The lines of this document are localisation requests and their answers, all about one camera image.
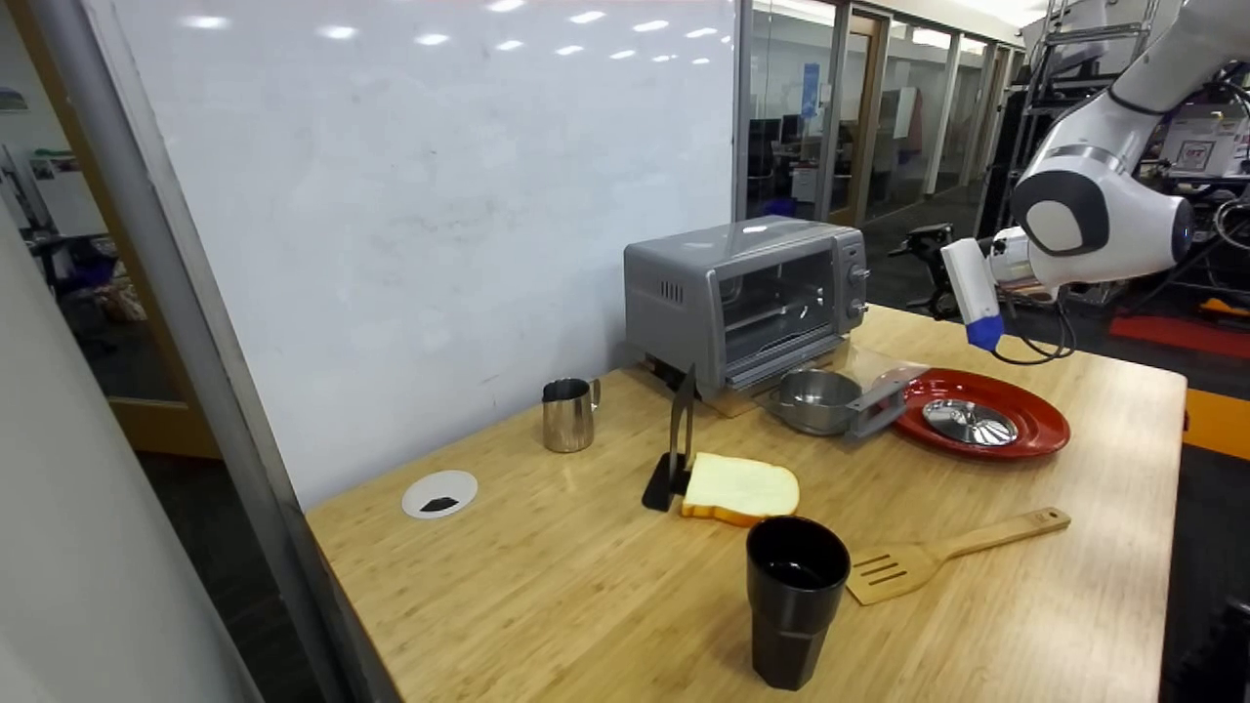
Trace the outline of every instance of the wooden table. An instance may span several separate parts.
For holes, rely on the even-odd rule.
[[[797,697],[749,668],[747,534],[637,503],[670,440],[670,397],[640,377],[605,380],[585,453],[546,453],[534,407],[321,503],[314,530],[408,701],[1158,701],[1184,380],[1097,356],[1015,370],[957,326],[891,309],[834,366],[908,358],[1020,383],[1073,438],[1041,465],[980,465],[899,433],[848,449],[747,407],[698,410],[697,449],[791,465],[803,513],[852,552],[1028,508],[1063,508],[1071,529],[899,602],[844,597]],[[408,518],[404,489],[435,470],[474,470],[480,495]]]

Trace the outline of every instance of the toast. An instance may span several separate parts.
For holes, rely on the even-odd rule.
[[[749,529],[770,515],[795,515],[797,495],[797,477],[782,465],[697,453],[680,515]]]

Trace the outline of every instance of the wooden spatula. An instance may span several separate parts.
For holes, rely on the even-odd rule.
[[[942,543],[855,552],[848,591],[861,607],[903,597],[928,587],[951,558],[1051,534],[1051,530],[1063,530],[1068,524],[1071,518],[1063,513],[1043,508],[1043,513],[1023,513],[1002,524],[984,524],[977,530],[967,530]]]

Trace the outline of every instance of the black tongs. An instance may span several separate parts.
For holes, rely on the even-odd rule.
[[[670,453],[659,453],[649,489],[640,491],[640,503],[651,513],[670,513],[674,495],[689,495],[693,486],[693,462],[697,462],[697,370],[680,380],[674,395],[674,418],[670,418]]]

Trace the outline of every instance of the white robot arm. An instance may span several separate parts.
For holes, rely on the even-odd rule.
[[[1178,265],[1192,236],[1180,197],[1133,172],[1158,125],[1250,48],[1248,0],[1158,3],[1150,51],[1095,103],[1056,123],[1012,193],[1012,223],[987,255],[942,250],[970,340],[998,349],[998,284],[1125,280]]]

